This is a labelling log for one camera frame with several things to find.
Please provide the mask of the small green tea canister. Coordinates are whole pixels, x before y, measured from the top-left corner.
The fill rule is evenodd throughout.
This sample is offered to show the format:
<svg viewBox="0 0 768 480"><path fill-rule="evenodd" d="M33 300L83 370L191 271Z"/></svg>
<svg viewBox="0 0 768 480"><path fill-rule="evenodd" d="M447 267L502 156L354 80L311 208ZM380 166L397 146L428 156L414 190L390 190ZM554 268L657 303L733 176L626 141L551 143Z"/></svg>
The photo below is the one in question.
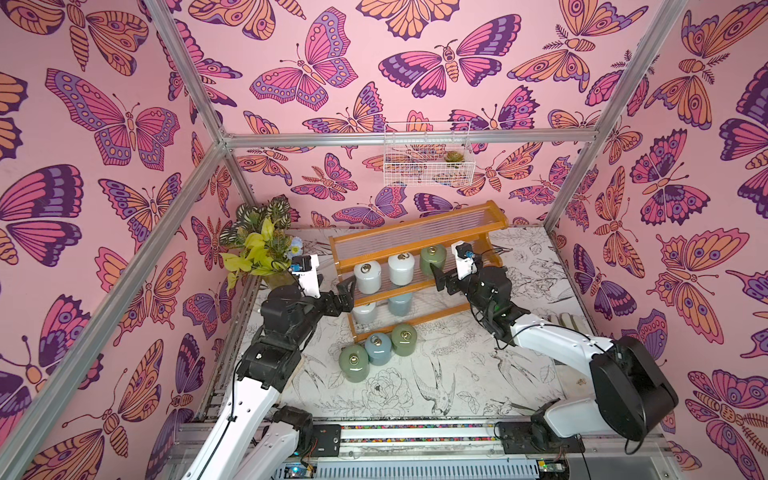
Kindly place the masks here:
<svg viewBox="0 0 768 480"><path fill-rule="evenodd" d="M433 278L432 266L443 269L446 262L446 248L442 244L432 245L424 247L420 251L420 269L422 273L428 277Z"/></svg>

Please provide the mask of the large blue tea canister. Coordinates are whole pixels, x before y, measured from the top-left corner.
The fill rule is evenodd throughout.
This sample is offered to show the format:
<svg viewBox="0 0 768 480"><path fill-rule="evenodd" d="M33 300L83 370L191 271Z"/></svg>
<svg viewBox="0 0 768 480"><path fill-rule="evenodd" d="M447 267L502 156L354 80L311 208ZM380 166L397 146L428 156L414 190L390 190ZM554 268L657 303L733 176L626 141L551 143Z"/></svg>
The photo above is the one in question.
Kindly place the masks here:
<svg viewBox="0 0 768 480"><path fill-rule="evenodd" d="M392 341L386 333L372 334L365 340L364 347L370 365L383 366L387 364L392 357Z"/></svg>

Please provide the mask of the large green tea canister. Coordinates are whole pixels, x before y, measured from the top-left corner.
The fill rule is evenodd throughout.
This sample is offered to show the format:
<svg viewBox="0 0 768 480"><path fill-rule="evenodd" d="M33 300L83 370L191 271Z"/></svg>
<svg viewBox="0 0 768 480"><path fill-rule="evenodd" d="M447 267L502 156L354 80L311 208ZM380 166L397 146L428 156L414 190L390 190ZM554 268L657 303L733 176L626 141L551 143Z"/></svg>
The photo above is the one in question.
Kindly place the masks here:
<svg viewBox="0 0 768 480"><path fill-rule="evenodd" d="M351 383L363 382L369 375L369 356L366 349L353 344L344 347L339 356L339 366L342 376Z"/></svg>

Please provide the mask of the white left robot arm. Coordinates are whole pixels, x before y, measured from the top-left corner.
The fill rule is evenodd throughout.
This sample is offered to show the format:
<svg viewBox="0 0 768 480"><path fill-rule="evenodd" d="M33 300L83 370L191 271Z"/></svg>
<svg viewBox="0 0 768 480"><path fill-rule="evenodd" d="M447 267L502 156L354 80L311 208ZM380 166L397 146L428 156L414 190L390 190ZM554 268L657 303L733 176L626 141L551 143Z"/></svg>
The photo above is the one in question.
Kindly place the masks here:
<svg viewBox="0 0 768 480"><path fill-rule="evenodd" d="M325 317L353 310L356 279L312 296L299 284L272 290L260 307L262 327L233 371L231 393L185 479L270 479L312 433L312 415L282 407L250 449L259 426L302 361L303 348Z"/></svg>

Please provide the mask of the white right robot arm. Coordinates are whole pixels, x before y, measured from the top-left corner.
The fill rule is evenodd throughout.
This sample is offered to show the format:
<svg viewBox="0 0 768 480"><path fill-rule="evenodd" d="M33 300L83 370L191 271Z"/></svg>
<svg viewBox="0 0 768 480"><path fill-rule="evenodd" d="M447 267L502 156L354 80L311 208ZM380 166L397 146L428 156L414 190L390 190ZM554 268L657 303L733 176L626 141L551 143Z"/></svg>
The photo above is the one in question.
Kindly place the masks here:
<svg viewBox="0 0 768 480"><path fill-rule="evenodd" d="M641 341L590 336L547 321L511 300L503 267L471 273L433 266L436 289L460 293L498 345L543 354L585 375L593 393L539 409L533 423L559 438L615 433L640 443L679 405L671 382Z"/></svg>

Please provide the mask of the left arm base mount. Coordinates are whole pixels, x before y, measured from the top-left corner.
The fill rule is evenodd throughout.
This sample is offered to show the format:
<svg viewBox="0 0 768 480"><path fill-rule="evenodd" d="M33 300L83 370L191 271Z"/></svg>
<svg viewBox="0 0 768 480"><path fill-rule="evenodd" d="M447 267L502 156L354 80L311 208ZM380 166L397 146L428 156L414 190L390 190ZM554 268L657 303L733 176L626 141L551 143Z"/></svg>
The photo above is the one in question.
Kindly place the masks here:
<svg viewBox="0 0 768 480"><path fill-rule="evenodd" d="M316 423L307 411L284 406L278 409L264 429L262 441L269 435L287 440L294 446L291 456L299 458L338 457L341 448L340 424Z"/></svg>

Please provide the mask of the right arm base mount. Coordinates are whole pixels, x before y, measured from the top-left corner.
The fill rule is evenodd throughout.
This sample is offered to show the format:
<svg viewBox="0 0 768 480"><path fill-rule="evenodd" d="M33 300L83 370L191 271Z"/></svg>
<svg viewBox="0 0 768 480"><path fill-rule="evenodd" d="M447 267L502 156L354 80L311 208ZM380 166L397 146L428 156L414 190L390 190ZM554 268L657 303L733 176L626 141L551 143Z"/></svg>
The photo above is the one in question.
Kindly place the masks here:
<svg viewBox="0 0 768 480"><path fill-rule="evenodd" d="M500 421L494 425L494 435L505 454L558 455L584 453L578 436L561 438L546 424L532 421Z"/></svg>

